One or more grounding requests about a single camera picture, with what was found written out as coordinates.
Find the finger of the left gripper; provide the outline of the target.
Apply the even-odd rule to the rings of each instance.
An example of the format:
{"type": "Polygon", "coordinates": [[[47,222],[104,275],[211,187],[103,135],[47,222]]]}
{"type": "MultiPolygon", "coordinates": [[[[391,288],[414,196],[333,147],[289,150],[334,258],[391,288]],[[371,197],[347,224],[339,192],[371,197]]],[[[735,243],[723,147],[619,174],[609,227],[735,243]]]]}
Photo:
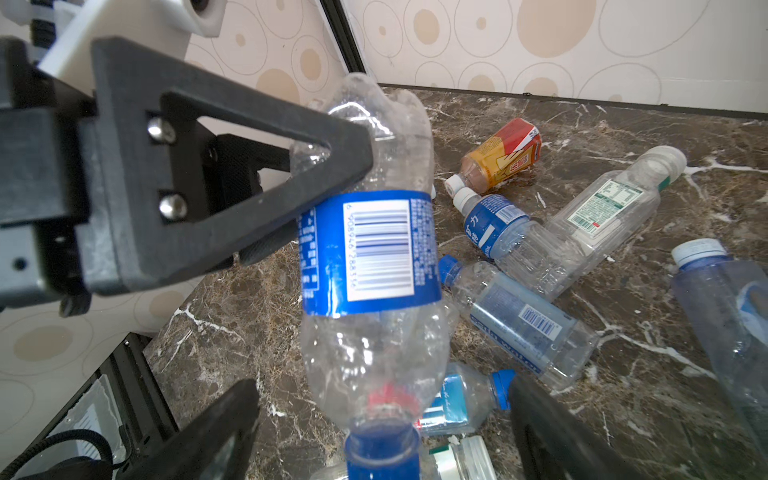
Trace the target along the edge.
{"type": "MultiPolygon", "coordinates": [[[[200,205],[204,217],[223,213],[225,227],[234,224],[234,215],[227,210],[236,204],[264,192],[260,171],[290,169],[288,150],[234,134],[200,135],[202,191],[200,205]]],[[[271,256],[296,238],[297,227],[292,220],[277,227],[250,245],[234,250],[232,242],[213,241],[205,246],[202,266],[254,265],[271,256]]]]}

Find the crushed bottle blue label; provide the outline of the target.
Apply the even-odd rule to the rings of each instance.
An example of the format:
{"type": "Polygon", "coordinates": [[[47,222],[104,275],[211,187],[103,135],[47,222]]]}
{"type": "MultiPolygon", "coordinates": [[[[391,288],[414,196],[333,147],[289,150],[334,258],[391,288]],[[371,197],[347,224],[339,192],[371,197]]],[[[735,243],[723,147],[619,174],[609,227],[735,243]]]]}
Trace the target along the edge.
{"type": "Polygon", "coordinates": [[[298,221],[308,385],[347,434],[349,478],[417,479],[415,424],[442,386],[455,325],[439,281],[430,121],[412,92],[362,73],[318,108],[366,130],[372,167],[298,221]]]}

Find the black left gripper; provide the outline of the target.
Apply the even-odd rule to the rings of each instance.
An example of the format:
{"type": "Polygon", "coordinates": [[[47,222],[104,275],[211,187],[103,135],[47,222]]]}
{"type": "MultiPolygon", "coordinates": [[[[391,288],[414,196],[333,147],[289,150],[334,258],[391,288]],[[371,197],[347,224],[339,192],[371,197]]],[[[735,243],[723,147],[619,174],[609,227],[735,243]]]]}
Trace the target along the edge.
{"type": "Polygon", "coordinates": [[[42,72],[18,38],[1,40],[1,306],[144,291],[229,266],[205,246],[242,249],[343,192],[371,169],[366,130],[249,89],[120,37],[91,48],[94,101],[42,72]],[[264,192],[205,218],[200,135],[288,150],[264,192]],[[91,203],[85,185],[82,158],[91,203]]]}

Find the clear bottle blue label white cap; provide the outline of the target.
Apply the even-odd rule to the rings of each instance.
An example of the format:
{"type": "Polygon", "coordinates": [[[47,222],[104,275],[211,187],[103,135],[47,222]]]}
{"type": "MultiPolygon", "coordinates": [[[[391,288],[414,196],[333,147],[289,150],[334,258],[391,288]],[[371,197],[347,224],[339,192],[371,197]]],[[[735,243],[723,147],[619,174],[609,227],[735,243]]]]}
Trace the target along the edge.
{"type": "Polygon", "coordinates": [[[507,198],[468,187],[453,195],[469,240],[506,275],[549,301],[587,272],[579,244],[531,219],[507,198]]]}

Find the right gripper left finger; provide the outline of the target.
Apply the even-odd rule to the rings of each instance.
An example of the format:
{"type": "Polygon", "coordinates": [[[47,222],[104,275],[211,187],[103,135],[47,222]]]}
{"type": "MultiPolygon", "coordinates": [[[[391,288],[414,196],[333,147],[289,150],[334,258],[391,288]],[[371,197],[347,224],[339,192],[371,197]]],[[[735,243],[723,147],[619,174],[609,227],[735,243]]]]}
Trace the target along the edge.
{"type": "Polygon", "coordinates": [[[243,479],[257,432],[259,391],[235,382],[181,430],[157,382],[131,380],[121,391],[132,458],[119,479],[243,479]]]}

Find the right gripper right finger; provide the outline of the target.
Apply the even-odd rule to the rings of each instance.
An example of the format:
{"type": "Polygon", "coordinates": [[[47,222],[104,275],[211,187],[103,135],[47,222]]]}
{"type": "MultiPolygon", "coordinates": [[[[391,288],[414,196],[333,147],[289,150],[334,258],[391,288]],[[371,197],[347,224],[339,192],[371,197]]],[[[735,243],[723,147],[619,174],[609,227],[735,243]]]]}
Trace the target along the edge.
{"type": "Polygon", "coordinates": [[[535,381],[508,388],[515,445],[526,479],[644,479],[535,381]]]}

